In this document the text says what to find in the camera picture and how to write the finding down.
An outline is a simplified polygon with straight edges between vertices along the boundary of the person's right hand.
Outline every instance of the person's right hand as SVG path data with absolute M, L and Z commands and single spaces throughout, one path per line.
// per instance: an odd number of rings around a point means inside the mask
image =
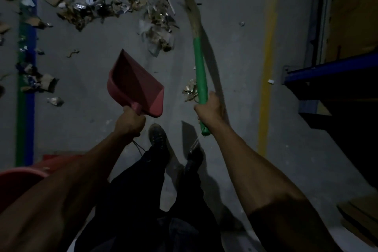
M 194 110 L 209 130 L 223 122 L 224 109 L 215 92 L 210 92 L 208 101 L 205 105 L 195 105 Z
M 129 106 L 123 107 L 123 114 L 116 121 L 114 133 L 118 135 L 139 136 L 145 125 L 145 116 L 138 116 Z

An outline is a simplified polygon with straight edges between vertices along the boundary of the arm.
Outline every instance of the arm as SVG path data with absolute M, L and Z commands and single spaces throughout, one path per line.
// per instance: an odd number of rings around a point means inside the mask
M 214 92 L 194 109 L 214 135 L 240 203 L 267 251 L 341 252 L 300 189 L 224 122 Z
M 82 158 L 37 183 L 0 215 L 0 251 L 67 251 L 122 150 L 145 124 L 130 107 Z

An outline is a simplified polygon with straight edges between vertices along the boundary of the gray floor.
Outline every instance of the gray floor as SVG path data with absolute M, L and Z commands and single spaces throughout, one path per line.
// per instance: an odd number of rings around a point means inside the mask
M 125 49 L 164 86 L 164 113 L 158 119 L 147 119 L 145 130 L 138 138 L 144 148 L 149 147 L 147 129 L 157 122 L 166 130 L 176 160 L 167 169 L 161 194 L 161 208 L 168 210 L 174 203 L 173 185 L 180 164 L 185 164 L 184 152 L 199 133 L 193 103 L 184 103 L 181 94 L 186 83 L 195 78 L 190 24 L 179 5 L 177 11 L 180 30 L 175 30 L 175 48 L 161 52 L 158 58 L 149 54 L 138 32 L 139 13 L 127 13 L 89 24 L 82 32 L 60 20 L 56 9 L 40 2 L 40 17 L 54 27 L 39 30 L 38 47 L 45 56 L 38 56 L 41 73 L 59 78 L 54 96 L 64 99 L 58 108 L 46 103 L 49 93 L 36 95 L 36 158 L 52 151 L 87 151 L 101 141 L 114 127 L 121 107 L 111 99 L 106 89 L 109 70 L 120 50 Z M 214 51 L 214 60 L 208 63 L 210 89 L 223 88 L 229 121 L 235 131 L 256 148 L 258 114 L 260 107 L 261 70 L 264 62 L 264 7 L 265 0 L 196 0 L 200 6 L 202 23 Z M 336 203 L 372 191 L 360 173 L 325 131 L 312 130 L 297 113 L 298 100 L 280 85 L 282 66 L 301 66 L 305 55 L 306 38 L 312 0 L 279 0 L 275 37 L 274 73 L 272 86 L 267 158 L 280 168 L 307 195 L 329 227 L 338 226 L 340 215 Z M 11 5 L 0 1 L 0 16 L 14 28 L 6 34 L 6 43 L 0 47 L 0 73 L 14 72 L 17 50 L 18 16 Z M 80 53 L 66 58 L 72 49 Z M 16 111 L 16 75 L 2 81 L 6 88 L 0 99 L 0 123 L 3 148 L 0 169 L 14 163 L 14 134 Z M 214 212 L 222 229 L 248 231 L 237 237 L 224 234 L 225 246 L 245 250 L 254 244 L 253 232 L 237 199 L 220 150 L 213 137 L 201 140 L 206 152 L 206 163 L 201 168 L 205 200 Z M 139 158 L 134 145 L 129 145 L 111 177 L 132 165 Z

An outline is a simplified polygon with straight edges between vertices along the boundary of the dark jeans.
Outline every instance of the dark jeans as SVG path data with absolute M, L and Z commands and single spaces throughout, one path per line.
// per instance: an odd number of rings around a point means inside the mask
M 78 237 L 75 252 L 87 252 L 112 239 L 135 243 L 130 251 L 153 250 L 164 240 L 157 218 L 179 218 L 199 231 L 203 250 L 223 251 L 215 217 L 203 200 L 197 172 L 182 176 L 177 198 L 168 212 L 160 209 L 160 194 L 168 151 L 151 147 L 143 157 L 113 179 L 96 206 L 94 218 Z

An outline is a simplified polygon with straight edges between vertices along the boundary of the red dustpan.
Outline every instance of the red dustpan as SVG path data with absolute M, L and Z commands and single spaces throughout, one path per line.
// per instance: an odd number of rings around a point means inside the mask
M 163 113 L 164 86 L 122 50 L 109 73 L 108 92 L 121 106 L 130 106 L 138 115 Z

